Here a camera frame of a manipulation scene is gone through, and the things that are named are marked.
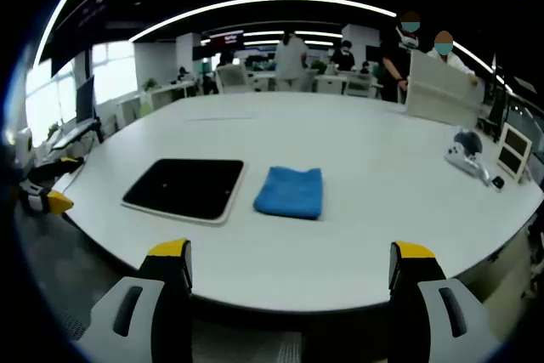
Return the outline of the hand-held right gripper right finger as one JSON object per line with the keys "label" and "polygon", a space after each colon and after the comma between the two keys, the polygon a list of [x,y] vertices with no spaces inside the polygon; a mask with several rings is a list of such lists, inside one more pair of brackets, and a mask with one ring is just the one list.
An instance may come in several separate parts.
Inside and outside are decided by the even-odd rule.
{"label": "hand-held right gripper right finger", "polygon": [[388,289],[389,362],[486,362],[500,348],[484,305],[426,247],[391,243]]}

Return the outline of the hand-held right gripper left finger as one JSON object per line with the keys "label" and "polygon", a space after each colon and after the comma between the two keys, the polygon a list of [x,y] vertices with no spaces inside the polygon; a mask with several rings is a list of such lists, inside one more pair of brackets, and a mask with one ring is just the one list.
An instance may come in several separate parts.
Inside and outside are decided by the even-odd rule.
{"label": "hand-held right gripper left finger", "polygon": [[90,362],[191,362],[191,244],[151,248],[92,307],[78,348]]}

